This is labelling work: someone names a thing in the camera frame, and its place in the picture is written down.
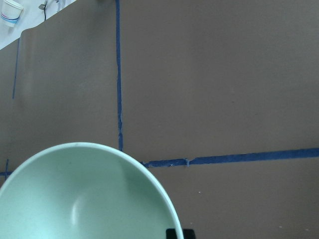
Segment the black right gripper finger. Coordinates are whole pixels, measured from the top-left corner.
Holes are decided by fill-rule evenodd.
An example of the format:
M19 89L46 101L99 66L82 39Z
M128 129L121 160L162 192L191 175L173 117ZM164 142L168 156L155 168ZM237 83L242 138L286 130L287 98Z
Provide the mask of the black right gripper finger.
M196 239L195 231L193 229L183 229L184 239ZM165 231L166 239L178 239L175 229L167 229Z

